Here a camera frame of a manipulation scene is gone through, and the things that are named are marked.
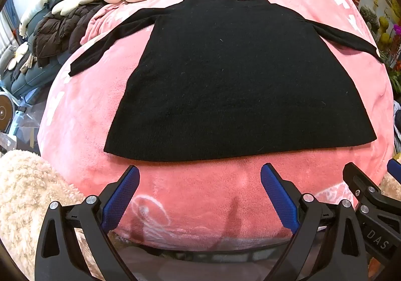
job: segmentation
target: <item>black jacket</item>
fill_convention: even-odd
[[[38,23],[32,42],[33,55],[38,58],[38,66],[49,63],[49,57],[66,50],[76,51],[85,35],[89,20],[101,9],[103,4],[82,5],[67,16],[49,12]]]

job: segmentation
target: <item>pink blanket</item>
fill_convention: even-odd
[[[260,169],[266,162],[302,192],[311,192],[321,201],[352,200],[342,182],[342,169],[348,162],[379,183],[393,142],[392,92],[386,69],[371,55],[331,44],[376,131],[378,139],[370,144],[179,164],[136,162],[104,153],[126,81],[138,65],[152,27],[117,41],[95,66],[73,78],[68,76],[70,63],[139,8],[180,1],[147,0],[103,8],[88,28],[85,38],[90,41],[73,54],[55,79],[41,123],[42,156],[85,195],[99,194],[128,165],[139,167],[140,185],[116,230],[120,235],[150,246],[187,250],[240,249],[286,238],[289,232],[281,226],[260,183]],[[374,43],[351,0],[269,1]]]

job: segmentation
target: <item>metal screw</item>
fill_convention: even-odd
[[[341,201],[342,205],[344,205],[346,208],[349,208],[351,206],[351,202],[348,200],[342,200]]]
[[[362,205],[362,206],[360,207],[360,210],[361,210],[363,213],[369,213],[369,208],[368,208],[366,205]]]
[[[93,204],[93,203],[96,202],[96,200],[97,200],[97,196],[91,195],[91,196],[88,196],[88,198],[86,199],[86,202],[87,202],[88,204]]]
[[[304,201],[306,201],[306,202],[313,202],[313,200],[314,200],[314,197],[313,197],[312,194],[305,194],[305,195],[304,195]]]
[[[50,205],[49,205],[50,209],[52,209],[52,210],[54,210],[58,206],[59,206],[59,203],[57,203],[57,202],[51,202]]]

